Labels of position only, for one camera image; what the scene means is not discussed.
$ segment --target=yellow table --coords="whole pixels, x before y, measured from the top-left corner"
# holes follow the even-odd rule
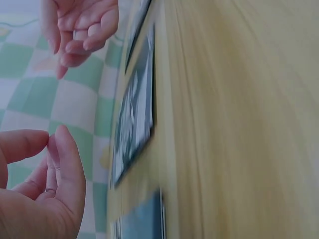
[[[318,9],[153,2],[155,135],[109,191],[108,228],[161,186],[168,239],[319,238]]]

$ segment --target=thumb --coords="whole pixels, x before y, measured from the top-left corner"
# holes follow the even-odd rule
[[[80,229],[84,212],[86,182],[76,143],[65,126],[59,126],[54,140],[60,159],[60,183],[55,198],[62,202]]]
[[[61,42],[57,11],[58,6],[54,0],[41,0],[41,29],[54,54],[58,52]]]

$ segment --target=card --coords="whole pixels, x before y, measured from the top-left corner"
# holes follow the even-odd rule
[[[117,185],[149,140],[154,126],[154,25],[143,42],[115,130],[111,185]]]
[[[165,239],[165,214],[161,190],[111,223],[111,239]]]
[[[147,15],[149,7],[151,5],[151,1],[152,0],[141,0],[140,5],[139,5],[139,9],[137,10],[137,12],[133,18],[130,34],[128,37],[129,42],[128,42],[128,48],[126,51],[125,72],[126,72],[127,67],[129,65],[129,61],[131,59],[137,38],[140,34],[143,22],[145,20],[145,17]]]

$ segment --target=checkered tablecloth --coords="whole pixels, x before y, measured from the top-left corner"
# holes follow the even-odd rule
[[[67,125],[77,142],[87,180],[78,238],[104,239],[108,170],[101,158],[111,136],[125,31],[119,29],[103,49],[57,81],[56,61],[38,20],[22,19],[4,21],[0,15],[0,131],[42,129],[52,134],[58,125]],[[22,182],[43,154],[9,165],[8,188]]]

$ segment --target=hand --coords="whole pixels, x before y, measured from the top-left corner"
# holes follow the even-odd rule
[[[61,79],[104,47],[118,27],[118,0],[41,0],[41,28],[59,62]]]
[[[6,190],[7,164],[47,154],[22,184]],[[85,178],[74,139],[64,126],[0,132],[0,238],[75,239],[85,201]]]

